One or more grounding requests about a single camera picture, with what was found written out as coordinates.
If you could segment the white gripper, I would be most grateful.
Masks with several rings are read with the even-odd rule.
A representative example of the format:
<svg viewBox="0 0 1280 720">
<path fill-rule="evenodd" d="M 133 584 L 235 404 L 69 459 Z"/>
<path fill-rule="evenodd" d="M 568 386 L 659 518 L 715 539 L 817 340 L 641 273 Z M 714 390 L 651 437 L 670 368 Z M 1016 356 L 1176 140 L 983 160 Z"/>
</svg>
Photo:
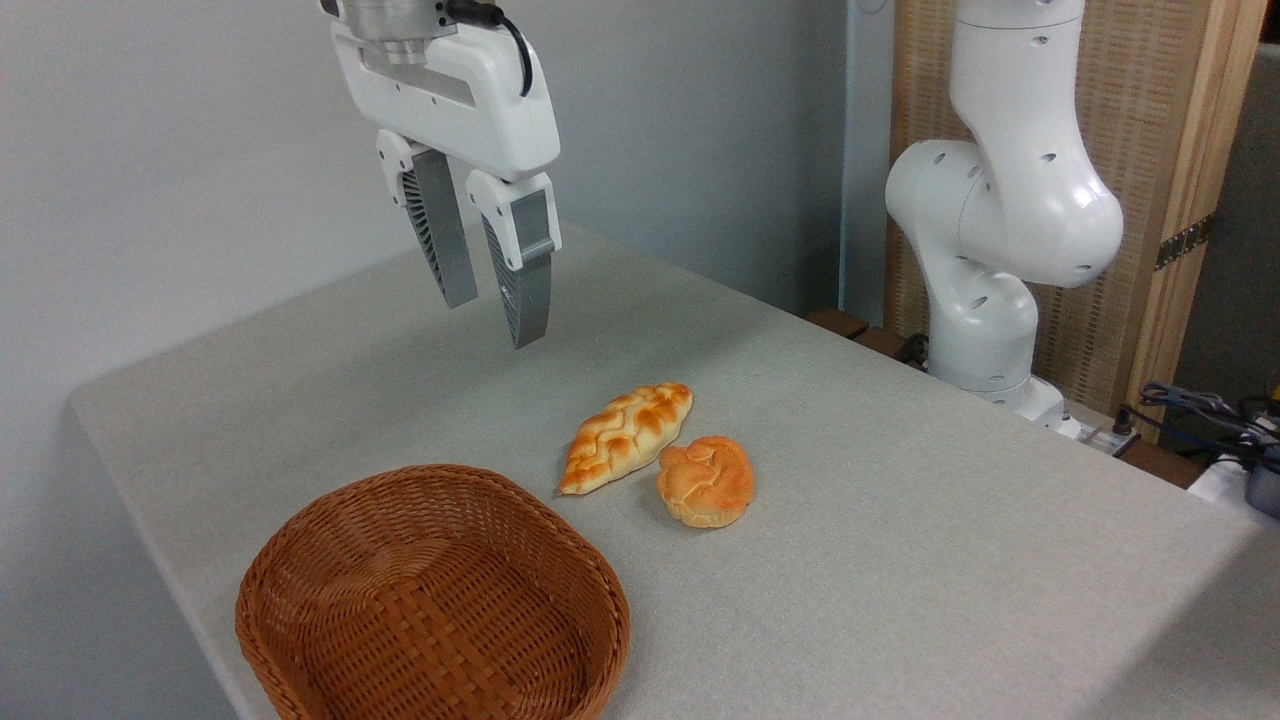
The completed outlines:
<svg viewBox="0 0 1280 720">
<path fill-rule="evenodd" d="M 447 306 L 477 297 L 449 155 L 483 169 L 470 173 L 466 190 L 483 219 L 512 343 L 540 340 L 552 254 L 563 241 L 550 178 L 540 173 L 559 156 L 561 137 L 538 55 L 530 56 L 532 87 L 521 96 L 522 64 L 506 32 L 461 26 L 428 44 L 421 65 L 390 64 L 337 20 L 332 37 L 357 109 L 384 128 L 376 149 L 387 187 Z"/>
</svg>

